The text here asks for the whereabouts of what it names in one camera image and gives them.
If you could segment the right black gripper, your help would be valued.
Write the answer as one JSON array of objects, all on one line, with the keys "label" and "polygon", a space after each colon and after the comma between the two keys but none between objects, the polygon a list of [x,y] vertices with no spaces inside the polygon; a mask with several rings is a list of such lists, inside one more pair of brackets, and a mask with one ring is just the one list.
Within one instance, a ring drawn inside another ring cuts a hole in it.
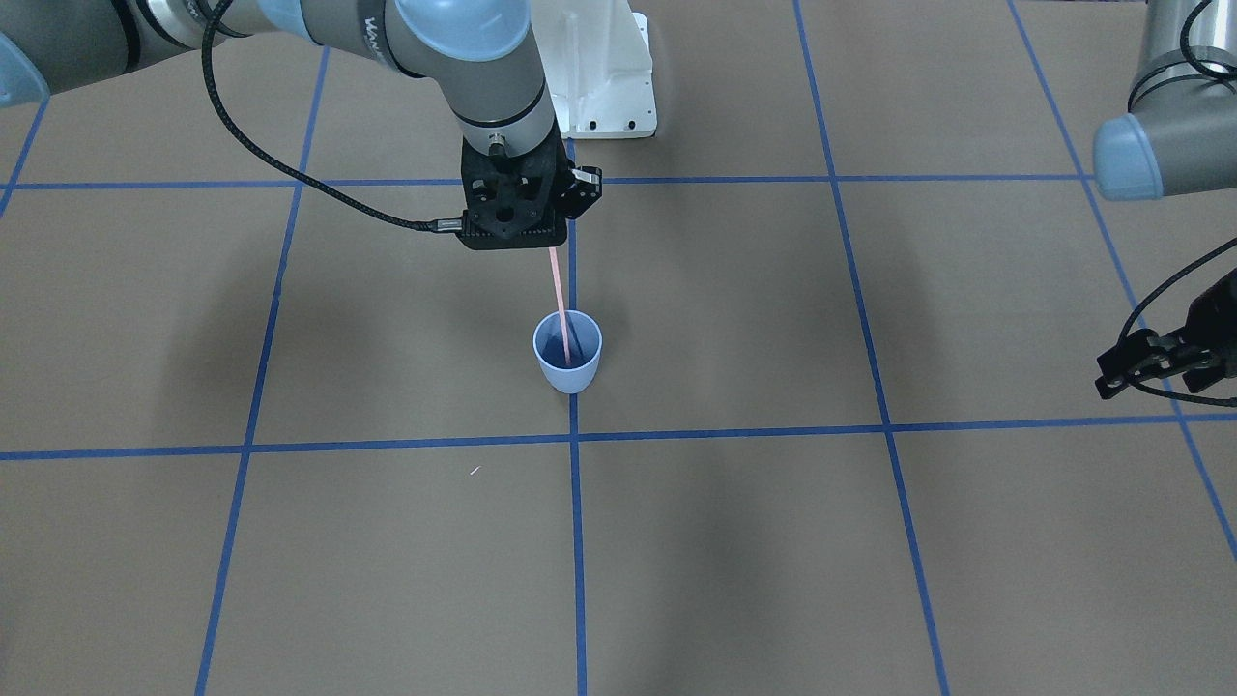
[{"label": "right black gripper", "polygon": [[593,166],[573,166],[562,187],[562,216],[581,218],[604,194],[604,172]]}]

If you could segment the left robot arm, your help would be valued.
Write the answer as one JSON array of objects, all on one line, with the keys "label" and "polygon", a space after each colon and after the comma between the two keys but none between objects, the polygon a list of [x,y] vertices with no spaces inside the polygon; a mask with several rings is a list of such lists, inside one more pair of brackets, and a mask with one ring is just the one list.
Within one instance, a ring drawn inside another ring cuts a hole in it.
[{"label": "left robot arm", "polygon": [[1094,136],[1100,194],[1157,202],[1235,189],[1235,2],[1147,2],[1126,112]]}]

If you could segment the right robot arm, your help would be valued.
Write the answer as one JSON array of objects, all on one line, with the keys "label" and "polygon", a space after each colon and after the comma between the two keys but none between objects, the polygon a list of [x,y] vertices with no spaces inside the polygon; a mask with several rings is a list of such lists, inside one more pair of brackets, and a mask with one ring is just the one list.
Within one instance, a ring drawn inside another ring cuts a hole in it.
[{"label": "right robot arm", "polygon": [[[463,211],[400,218],[359,202],[275,155],[242,129],[221,98],[221,79],[242,59],[257,70],[260,119],[275,131],[294,89],[309,85],[306,59],[360,59],[383,85],[427,85],[458,134]],[[532,26],[529,1],[5,1],[2,109],[43,108],[59,96],[84,105],[106,91],[100,136],[124,159],[158,176],[158,159],[198,163],[208,146],[313,189],[367,218],[416,232],[523,244],[600,202],[604,176],[568,155]]]}]

